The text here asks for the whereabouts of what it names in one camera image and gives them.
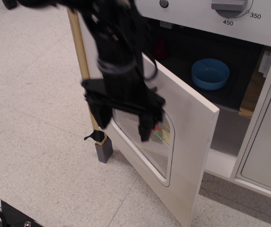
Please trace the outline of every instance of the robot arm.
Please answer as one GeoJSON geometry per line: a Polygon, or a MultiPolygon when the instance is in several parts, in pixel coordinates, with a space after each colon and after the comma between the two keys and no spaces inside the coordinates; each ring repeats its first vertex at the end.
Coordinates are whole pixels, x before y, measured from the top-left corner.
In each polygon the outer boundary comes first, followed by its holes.
{"type": "Polygon", "coordinates": [[[82,82],[86,100],[101,128],[106,128],[112,108],[137,114],[142,141],[162,121],[165,100],[151,91],[143,73],[142,53],[150,54],[149,27],[137,11],[134,0],[18,0],[27,7],[56,3],[81,13],[98,49],[97,65],[103,79],[82,82]]]}

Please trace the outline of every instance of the tiled floor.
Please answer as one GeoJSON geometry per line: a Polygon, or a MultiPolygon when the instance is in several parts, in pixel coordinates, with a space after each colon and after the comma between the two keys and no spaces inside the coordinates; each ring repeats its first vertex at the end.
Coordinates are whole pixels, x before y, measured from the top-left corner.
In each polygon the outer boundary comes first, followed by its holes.
{"type": "MultiPolygon", "coordinates": [[[[180,226],[119,151],[97,161],[64,7],[0,0],[0,198],[46,227],[180,226]]],[[[271,227],[271,199],[205,174],[193,227],[271,227]]]]}

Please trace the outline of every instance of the white oven door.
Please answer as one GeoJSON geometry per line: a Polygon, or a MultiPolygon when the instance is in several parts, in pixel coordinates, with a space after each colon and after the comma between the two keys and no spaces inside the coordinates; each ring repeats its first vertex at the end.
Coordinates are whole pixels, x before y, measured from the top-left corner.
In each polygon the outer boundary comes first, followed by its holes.
{"type": "MultiPolygon", "coordinates": [[[[144,57],[147,75],[154,65],[144,57]]],[[[165,117],[148,142],[138,135],[138,117],[115,110],[104,130],[176,219],[190,226],[191,216],[217,123],[219,109],[158,64],[153,81],[166,99],[165,117]]]]}

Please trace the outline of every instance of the gray pole base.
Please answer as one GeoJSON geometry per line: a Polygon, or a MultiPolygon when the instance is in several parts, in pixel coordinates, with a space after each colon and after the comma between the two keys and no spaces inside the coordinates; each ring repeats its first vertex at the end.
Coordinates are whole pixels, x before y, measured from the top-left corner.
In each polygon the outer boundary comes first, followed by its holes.
{"type": "Polygon", "coordinates": [[[103,146],[96,144],[96,150],[98,154],[98,160],[102,163],[107,163],[108,159],[113,153],[111,140],[107,138],[103,146]]]}

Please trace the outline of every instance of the oven knob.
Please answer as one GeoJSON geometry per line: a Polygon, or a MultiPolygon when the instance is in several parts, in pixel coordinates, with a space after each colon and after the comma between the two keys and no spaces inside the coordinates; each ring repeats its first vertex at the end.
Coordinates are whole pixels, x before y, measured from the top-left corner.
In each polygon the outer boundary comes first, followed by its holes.
{"type": "Polygon", "coordinates": [[[225,18],[239,16],[247,5],[247,0],[213,0],[211,8],[225,18]]]}

